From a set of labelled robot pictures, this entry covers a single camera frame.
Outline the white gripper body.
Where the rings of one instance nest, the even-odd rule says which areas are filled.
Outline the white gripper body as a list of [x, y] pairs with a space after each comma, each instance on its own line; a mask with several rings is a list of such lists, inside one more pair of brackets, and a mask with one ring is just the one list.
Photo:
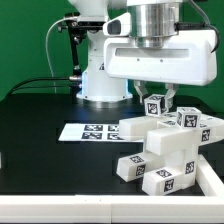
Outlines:
[[214, 31], [180, 31], [162, 48], [140, 48], [128, 37], [108, 38], [104, 68], [110, 77], [204, 86], [217, 76]]

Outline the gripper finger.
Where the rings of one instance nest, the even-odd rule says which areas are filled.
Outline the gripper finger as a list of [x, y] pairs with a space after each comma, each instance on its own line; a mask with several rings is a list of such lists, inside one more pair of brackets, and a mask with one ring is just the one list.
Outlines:
[[135, 80], [134, 81], [134, 88], [139, 95], [140, 103], [143, 104], [144, 99], [148, 96], [148, 91], [146, 89], [145, 82], [140, 81], [140, 80]]
[[165, 84], [165, 89], [167, 90], [165, 96], [164, 96], [164, 108], [166, 112], [168, 112], [172, 106], [173, 106], [173, 98], [179, 88], [178, 84], [171, 84], [171, 83], [166, 83]]

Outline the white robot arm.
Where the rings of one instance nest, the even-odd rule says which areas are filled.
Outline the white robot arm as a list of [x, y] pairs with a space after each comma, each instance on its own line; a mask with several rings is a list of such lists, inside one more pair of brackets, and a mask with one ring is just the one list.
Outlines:
[[166, 85], [164, 109], [180, 85], [204, 86], [217, 76], [220, 35], [197, 0], [68, 0], [78, 23], [100, 22], [106, 36], [106, 73], [134, 82], [140, 100], [145, 83]]

